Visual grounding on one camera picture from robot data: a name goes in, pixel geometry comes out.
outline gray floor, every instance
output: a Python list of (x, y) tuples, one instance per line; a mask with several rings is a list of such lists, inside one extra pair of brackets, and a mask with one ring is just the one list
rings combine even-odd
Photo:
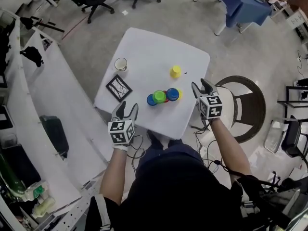
[[(72, 1), (60, 0), (58, 8), (47, 11), (51, 20), (66, 30), (64, 35), (72, 29), (62, 40), (61, 50), (90, 99), (94, 100), (113, 53), (128, 28), (145, 29), (180, 40), (210, 55), (206, 78), (213, 83), (227, 76), (241, 75), (261, 88), (267, 105), (264, 125), (257, 136), (241, 146), (257, 177), (266, 180), (272, 170), (286, 177), (299, 161), (288, 158), (283, 152), (270, 154), (263, 147), (271, 119), (283, 116), (282, 107), (276, 103), (278, 97), (284, 98), (284, 87), (301, 77), (296, 68), (300, 40), (288, 27), (283, 14), (275, 21), (268, 18), (263, 26), (252, 25), (243, 34), (237, 28), (226, 28), (217, 37), (213, 30), (224, 20), (226, 12), (224, 4), (217, 0), (162, 0), (161, 3), (140, 0), (135, 10), (131, 8), (132, 2), (109, 0), (108, 4), (114, 7), (115, 14), (99, 8), (92, 24), (88, 25), (83, 20), (74, 29), (89, 13), (82, 13)], [(59, 33), (53, 32), (52, 35), (58, 39), (62, 37)], [(304, 64), (303, 73), (308, 76), (305, 68), (307, 70), (307, 64)], [(231, 131), (235, 135), (239, 130)], [(183, 140), (195, 148), (193, 132), (188, 128)], [(213, 144), (211, 153), (219, 157), (217, 145)], [(128, 162), (126, 191), (134, 178), (129, 159)], [(215, 175), (229, 185), (228, 175), (222, 169)]]

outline cable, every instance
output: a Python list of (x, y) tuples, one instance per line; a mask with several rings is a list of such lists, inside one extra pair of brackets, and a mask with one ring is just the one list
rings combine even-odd
[[(193, 126), (191, 126), (191, 128), (197, 128), (197, 129), (199, 129), (199, 131), (193, 133), (193, 134), (196, 136), (197, 151), (198, 151), (199, 155), (200, 155), (200, 151), (201, 151), (201, 148), (202, 148), (202, 144), (200, 143), (200, 140), (199, 140), (197, 134), (203, 134), (203, 133), (206, 131), (206, 129), (208, 128), (208, 126), (211, 125), (211, 123), (212, 123), (212, 121), (210, 121), (204, 128), (201, 128), (201, 129), (199, 129), (198, 127), (193, 127)], [(211, 163), (212, 163), (212, 162), (214, 162), (214, 161), (216, 160), (216, 158), (215, 158), (213, 155), (211, 155), (210, 153), (208, 153), (208, 147), (207, 147), (207, 158), (202, 158), (202, 157), (201, 157), (202, 160), (207, 160), (207, 168), (209, 168), (209, 166), (210, 166), (209, 161), (211, 161)], [(209, 155), (210, 155), (212, 158), (214, 158), (214, 160), (208, 159), (208, 156), (209, 156)], [(213, 171), (212, 173), (214, 174), (214, 173), (216, 173), (217, 171), (218, 171), (218, 166), (216, 166), (216, 168), (214, 169), (214, 171)]]
[(303, 63), (302, 63), (302, 59), (301, 59), (302, 54), (300, 53), (299, 50), (297, 50), (297, 56), (298, 56), (298, 60), (300, 62), (300, 66), (297, 66), (297, 70), (302, 75), (302, 77), (305, 79), (305, 76), (299, 71), (299, 70), (301, 70), (303, 68)]
[(250, 176), (247, 176), (243, 173), (240, 173), (240, 172), (237, 172), (237, 171), (233, 171), (231, 169), (229, 169), (228, 167), (224, 166), (219, 160), (215, 160), (214, 161), (214, 164), (216, 165), (219, 165), (219, 166), (222, 166), (222, 168), (228, 172), (229, 174), (231, 175), (236, 175), (236, 176), (240, 176), (240, 177), (243, 177), (243, 178), (246, 178), (246, 179), (249, 179), (251, 181), (254, 181), (254, 182), (257, 182), (257, 183), (260, 183), (260, 184), (263, 184), (263, 185), (267, 185), (267, 186), (272, 186), (272, 187), (277, 187), (277, 188), (280, 188), (281, 190), (287, 190), (285, 187), (283, 187), (282, 185), (276, 185), (276, 184), (272, 184), (270, 182), (267, 182), (267, 181), (263, 181), (263, 180), (259, 180), (257, 178), (252, 178)]
[(210, 144), (208, 144), (208, 146), (207, 146), (207, 150), (206, 150), (206, 156), (207, 156), (207, 158), (208, 158), (208, 148), (210, 147), (210, 145), (211, 145), (211, 143), (213, 143), (213, 142), (215, 142), (215, 141), (217, 141), (217, 140), (213, 140), (213, 141), (211, 141), (210, 142)]
[[(142, 144), (143, 144), (143, 136), (142, 136), (142, 135), (136, 135), (136, 136), (134, 136), (134, 138), (135, 138), (135, 137), (141, 137), (141, 143), (140, 143), (138, 149), (136, 149), (132, 144), (129, 144), (129, 145), (130, 145), (133, 149), (135, 149), (136, 151), (135, 151), (135, 153), (134, 153), (133, 156), (130, 156), (129, 154), (127, 154), (127, 156), (130, 157), (130, 158), (132, 158), (131, 166), (132, 166), (132, 168), (133, 168), (133, 170), (134, 170), (135, 177), (136, 177), (137, 171), (136, 171), (136, 168), (135, 168), (135, 166), (134, 166), (134, 160), (135, 160), (135, 159), (140, 159), (140, 158), (142, 158), (142, 157), (145, 155), (145, 149), (144, 149), (144, 148), (141, 148), (141, 146), (142, 146)], [(136, 155), (137, 155), (137, 153), (138, 153), (139, 150), (142, 150), (142, 153), (141, 153), (140, 156), (136, 157)]]

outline blue tablecloth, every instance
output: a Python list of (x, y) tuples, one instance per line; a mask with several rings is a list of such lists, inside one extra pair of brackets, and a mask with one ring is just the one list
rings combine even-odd
[(270, 6), (255, 0), (222, 0), (227, 6), (226, 25), (232, 27), (236, 23), (255, 22), (262, 25), (271, 14)]

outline hand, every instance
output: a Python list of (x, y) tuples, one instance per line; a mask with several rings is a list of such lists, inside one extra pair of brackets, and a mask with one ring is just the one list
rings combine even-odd
[(119, 150), (122, 150), (122, 151), (126, 151), (128, 150), (128, 144), (112, 144), (112, 148), (114, 149), (119, 149)]

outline shoe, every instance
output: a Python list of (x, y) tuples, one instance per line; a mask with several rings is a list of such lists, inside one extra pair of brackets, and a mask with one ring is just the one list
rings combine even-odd
[(162, 143), (159, 141), (159, 139), (153, 134), (151, 130), (147, 130), (146, 135), (148, 139), (151, 141), (151, 144), (159, 144), (163, 147)]

